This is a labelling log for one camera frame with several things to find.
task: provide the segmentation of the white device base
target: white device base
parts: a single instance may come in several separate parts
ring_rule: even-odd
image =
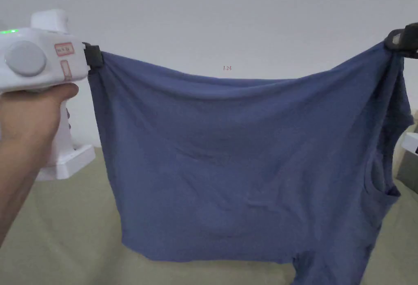
[[[81,170],[94,160],[96,154],[92,145],[83,145],[65,157],[61,157],[54,165],[46,166],[39,171],[36,181],[66,179]]]

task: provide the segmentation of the gripper handle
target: gripper handle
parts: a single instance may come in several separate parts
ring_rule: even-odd
[[[68,157],[74,152],[74,146],[71,140],[70,126],[67,116],[67,102],[64,101],[60,108],[60,122],[58,131],[52,142],[51,157],[48,161],[48,165],[54,165],[61,162],[64,158]]]

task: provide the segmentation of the blue shirt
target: blue shirt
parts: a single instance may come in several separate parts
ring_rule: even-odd
[[[128,248],[293,262],[294,285],[360,283],[400,195],[403,58],[380,43],[327,72],[263,80],[103,57],[89,82]]]

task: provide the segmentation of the sticker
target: sticker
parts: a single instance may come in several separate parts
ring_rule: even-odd
[[[55,45],[55,51],[58,56],[69,56],[70,54],[74,54],[74,47],[71,42],[57,43]]]
[[[64,80],[71,80],[73,76],[71,75],[70,65],[67,60],[61,61],[61,68],[64,73]]]

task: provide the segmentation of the forearm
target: forearm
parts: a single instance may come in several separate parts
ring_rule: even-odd
[[[0,141],[0,245],[39,172],[37,157],[23,142]]]

